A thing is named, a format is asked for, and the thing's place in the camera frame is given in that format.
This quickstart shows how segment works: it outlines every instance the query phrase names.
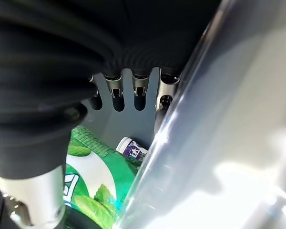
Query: gray wall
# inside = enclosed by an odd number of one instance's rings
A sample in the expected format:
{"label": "gray wall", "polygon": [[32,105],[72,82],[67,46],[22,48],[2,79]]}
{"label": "gray wall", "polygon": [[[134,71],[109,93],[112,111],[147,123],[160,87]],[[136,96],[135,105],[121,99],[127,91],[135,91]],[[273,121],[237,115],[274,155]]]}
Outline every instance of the gray wall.
{"label": "gray wall", "polygon": [[148,148],[153,140],[158,72],[159,69],[156,68],[151,73],[146,107],[143,111],[137,111],[133,105],[132,74],[129,69],[125,69],[123,72],[125,109],[122,112],[114,110],[103,75],[95,75],[103,108],[100,111],[94,111],[88,101],[84,101],[89,112],[83,125],[112,148],[116,148],[119,141],[125,136],[135,139],[143,147]]}

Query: white cup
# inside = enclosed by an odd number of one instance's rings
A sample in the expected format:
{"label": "white cup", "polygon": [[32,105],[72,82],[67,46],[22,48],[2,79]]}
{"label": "white cup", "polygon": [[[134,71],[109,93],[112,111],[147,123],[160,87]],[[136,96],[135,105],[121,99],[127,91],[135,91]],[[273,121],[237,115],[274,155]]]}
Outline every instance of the white cup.
{"label": "white cup", "polygon": [[116,151],[125,156],[130,156],[134,159],[142,161],[145,157],[147,150],[128,137],[124,137],[118,144]]}

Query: metal joint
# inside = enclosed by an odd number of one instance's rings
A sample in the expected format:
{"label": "metal joint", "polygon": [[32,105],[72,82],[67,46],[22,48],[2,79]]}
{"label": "metal joint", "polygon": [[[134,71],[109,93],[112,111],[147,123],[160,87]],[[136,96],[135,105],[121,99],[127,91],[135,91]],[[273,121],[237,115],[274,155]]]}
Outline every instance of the metal joint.
{"label": "metal joint", "polygon": [[159,71],[159,84],[156,99],[156,111],[162,108],[161,98],[163,96],[174,97],[180,82],[180,75],[166,74],[163,69]]}
{"label": "metal joint", "polygon": [[149,76],[136,76],[133,75],[133,92],[135,96],[142,94],[142,96],[146,96],[147,88],[148,88]]}
{"label": "metal joint", "polygon": [[123,97],[123,77],[110,79],[105,76],[105,80],[112,98]]}

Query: green package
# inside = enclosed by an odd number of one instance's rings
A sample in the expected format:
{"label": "green package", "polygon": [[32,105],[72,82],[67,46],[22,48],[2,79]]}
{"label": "green package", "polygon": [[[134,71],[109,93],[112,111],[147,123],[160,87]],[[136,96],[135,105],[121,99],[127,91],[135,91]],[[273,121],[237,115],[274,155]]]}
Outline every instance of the green package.
{"label": "green package", "polygon": [[65,204],[110,229],[139,166],[85,127],[74,128],[66,160]]}

